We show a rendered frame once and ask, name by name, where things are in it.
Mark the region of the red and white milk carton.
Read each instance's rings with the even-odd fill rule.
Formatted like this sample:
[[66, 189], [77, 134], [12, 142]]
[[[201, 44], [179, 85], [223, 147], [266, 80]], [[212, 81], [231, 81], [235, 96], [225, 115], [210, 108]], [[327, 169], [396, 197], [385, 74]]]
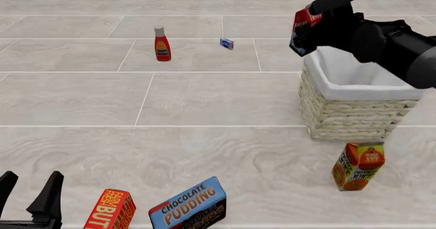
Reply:
[[[312, 15], [310, 14], [310, 5], [308, 5], [307, 7], [305, 7], [303, 10], [298, 11], [297, 13], [295, 13], [295, 17], [294, 17], [294, 24], [292, 27], [292, 34], [294, 33], [294, 25], [300, 22], [310, 22], [312, 24], [317, 24], [318, 22], [320, 22], [320, 20], [322, 19], [322, 15], [321, 14], [317, 14], [317, 15]], [[290, 36], [290, 48], [292, 48], [292, 34]]]

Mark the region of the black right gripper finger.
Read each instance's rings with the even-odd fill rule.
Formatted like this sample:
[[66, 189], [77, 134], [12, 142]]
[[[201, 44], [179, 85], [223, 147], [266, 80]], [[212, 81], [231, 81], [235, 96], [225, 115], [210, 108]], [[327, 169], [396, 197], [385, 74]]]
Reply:
[[300, 22], [294, 25], [296, 35], [308, 35], [316, 28], [316, 24], [310, 22]]
[[308, 55], [317, 49], [318, 40], [316, 35], [297, 36], [292, 34], [292, 50], [297, 55]]

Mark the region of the red butter box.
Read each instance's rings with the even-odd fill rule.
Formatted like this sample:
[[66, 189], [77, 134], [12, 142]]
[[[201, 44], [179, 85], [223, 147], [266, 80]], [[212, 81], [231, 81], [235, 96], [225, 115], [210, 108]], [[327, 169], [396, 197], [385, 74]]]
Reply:
[[129, 192], [105, 189], [83, 229], [129, 229], [135, 212]]

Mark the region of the blue chocolate pudding box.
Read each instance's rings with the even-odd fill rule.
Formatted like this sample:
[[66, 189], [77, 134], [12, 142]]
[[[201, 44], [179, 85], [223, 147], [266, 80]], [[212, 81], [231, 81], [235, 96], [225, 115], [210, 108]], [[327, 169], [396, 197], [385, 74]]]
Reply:
[[226, 217], [226, 193], [217, 177], [149, 210], [153, 229], [207, 229]]

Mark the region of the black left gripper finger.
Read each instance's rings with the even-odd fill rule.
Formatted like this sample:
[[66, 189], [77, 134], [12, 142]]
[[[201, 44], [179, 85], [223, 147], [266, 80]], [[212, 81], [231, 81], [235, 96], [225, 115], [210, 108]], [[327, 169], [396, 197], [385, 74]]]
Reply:
[[61, 221], [61, 190], [64, 176], [54, 171], [37, 198], [27, 208], [32, 214], [32, 222]]
[[16, 175], [12, 171], [6, 171], [0, 177], [0, 215], [3, 212], [3, 208], [17, 180], [18, 180], [18, 175]]

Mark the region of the woven basket with white liner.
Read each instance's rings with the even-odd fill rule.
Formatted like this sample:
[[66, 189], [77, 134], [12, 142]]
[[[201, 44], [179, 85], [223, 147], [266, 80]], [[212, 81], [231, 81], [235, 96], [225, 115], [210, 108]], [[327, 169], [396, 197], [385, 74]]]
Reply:
[[313, 139], [383, 140], [422, 99], [424, 90], [376, 63], [320, 46], [304, 57], [298, 95]]

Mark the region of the red ketchup bottle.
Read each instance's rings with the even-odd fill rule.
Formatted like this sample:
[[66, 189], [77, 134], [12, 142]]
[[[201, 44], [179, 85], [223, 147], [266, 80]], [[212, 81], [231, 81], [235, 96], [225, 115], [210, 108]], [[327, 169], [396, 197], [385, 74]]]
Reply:
[[170, 61], [171, 50], [163, 26], [155, 26], [155, 54], [158, 61]]

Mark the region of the orange juice carton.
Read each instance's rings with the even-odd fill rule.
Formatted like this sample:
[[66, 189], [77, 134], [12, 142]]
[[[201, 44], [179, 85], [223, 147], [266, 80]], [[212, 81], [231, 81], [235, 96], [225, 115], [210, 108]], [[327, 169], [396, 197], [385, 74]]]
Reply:
[[385, 161], [384, 142], [349, 142], [332, 168], [332, 177], [339, 191], [360, 191]]

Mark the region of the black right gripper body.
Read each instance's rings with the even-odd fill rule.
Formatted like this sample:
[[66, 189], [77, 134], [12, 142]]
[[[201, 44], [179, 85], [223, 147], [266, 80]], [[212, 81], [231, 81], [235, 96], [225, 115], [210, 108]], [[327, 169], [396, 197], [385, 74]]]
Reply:
[[362, 12], [349, 10], [324, 12], [321, 22], [317, 24], [320, 28], [317, 46], [349, 48], [352, 42], [352, 35], [361, 20], [364, 20]]

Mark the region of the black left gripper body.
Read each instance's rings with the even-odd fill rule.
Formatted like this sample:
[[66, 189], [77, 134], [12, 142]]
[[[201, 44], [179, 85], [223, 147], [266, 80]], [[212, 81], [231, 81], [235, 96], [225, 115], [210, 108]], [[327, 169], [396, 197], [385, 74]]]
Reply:
[[0, 229], [61, 229], [61, 214], [35, 214], [32, 220], [0, 220]]

